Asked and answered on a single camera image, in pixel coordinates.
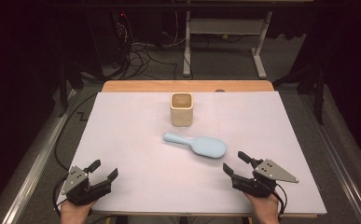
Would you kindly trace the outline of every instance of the white tabletop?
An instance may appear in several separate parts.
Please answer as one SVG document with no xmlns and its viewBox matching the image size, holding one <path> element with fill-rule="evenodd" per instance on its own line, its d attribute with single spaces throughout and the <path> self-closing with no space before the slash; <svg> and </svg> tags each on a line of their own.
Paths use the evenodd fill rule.
<svg viewBox="0 0 361 224">
<path fill-rule="evenodd" d="M 83 169 L 101 160 L 101 167 L 90 174 L 92 185 L 106 180 L 115 168 L 119 176 L 112 192 L 94 205 L 94 211 L 252 214 L 251 204 L 232 188 L 222 169 L 225 162 L 235 174 L 253 177 L 251 165 L 237 157 L 238 151 L 243 151 L 258 160 L 271 159 L 299 179 L 298 184 L 278 181 L 288 196 L 288 216 L 326 213 L 278 92 L 193 92 L 194 120 L 190 127 L 171 124 L 170 95 L 98 94 L 72 164 Z M 166 132 L 221 139 L 227 153 L 218 160 L 198 156 L 188 146 L 164 142 Z"/>
</svg>

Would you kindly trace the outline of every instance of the plastic scoop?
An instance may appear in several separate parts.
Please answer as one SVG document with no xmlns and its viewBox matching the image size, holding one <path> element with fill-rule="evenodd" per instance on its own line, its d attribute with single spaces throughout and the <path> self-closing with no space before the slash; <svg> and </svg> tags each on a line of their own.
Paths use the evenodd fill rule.
<svg viewBox="0 0 361 224">
<path fill-rule="evenodd" d="M 189 145 L 198 155 L 214 159 L 222 157 L 227 151 L 226 144 L 223 141 L 206 136 L 188 139 L 176 134 L 165 133 L 163 135 L 163 140 L 166 142 Z"/>
</svg>

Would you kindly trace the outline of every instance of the metal gripper plate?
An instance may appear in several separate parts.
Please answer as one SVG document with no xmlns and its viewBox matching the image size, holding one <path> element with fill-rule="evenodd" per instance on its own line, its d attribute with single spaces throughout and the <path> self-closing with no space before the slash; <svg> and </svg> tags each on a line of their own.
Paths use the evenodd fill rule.
<svg viewBox="0 0 361 224">
<path fill-rule="evenodd" d="M 258 167 L 256 167 L 255 171 L 261 175 L 264 175 L 268 179 L 282 180 L 292 183 L 299 182 L 297 178 L 271 160 L 263 161 Z"/>
<path fill-rule="evenodd" d="M 88 174 L 77 166 L 72 166 L 69 175 L 67 176 L 66 182 L 62 189 L 62 195 L 67 194 L 70 190 L 78 186 L 82 181 L 88 178 Z"/>
</svg>

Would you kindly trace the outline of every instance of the human hand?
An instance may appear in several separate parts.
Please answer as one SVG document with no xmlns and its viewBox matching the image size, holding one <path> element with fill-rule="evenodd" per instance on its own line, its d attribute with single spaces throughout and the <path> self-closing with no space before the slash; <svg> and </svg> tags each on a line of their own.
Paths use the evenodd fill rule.
<svg viewBox="0 0 361 224">
<path fill-rule="evenodd" d="M 96 202 L 87 205 L 76 206 L 69 201 L 61 203 L 61 224 L 84 224 L 88 213 Z"/>
<path fill-rule="evenodd" d="M 268 198 L 256 198 L 243 193 L 253 205 L 256 217 L 260 224 L 278 224 L 278 199 L 271 194 Z"/>
</svg>

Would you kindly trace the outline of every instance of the beige cup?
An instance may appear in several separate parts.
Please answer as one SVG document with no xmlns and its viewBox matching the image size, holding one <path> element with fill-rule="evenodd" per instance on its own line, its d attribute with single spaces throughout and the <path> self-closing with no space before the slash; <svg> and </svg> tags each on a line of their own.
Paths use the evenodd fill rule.
<svg viewBox="0 0 361 224">
<path fill-rule="evenodd" d="M 176 92 L 171 96 L 171 121 L 174 126 L 192 124 L 194 101 L 188 92 Z"/>
</svg>

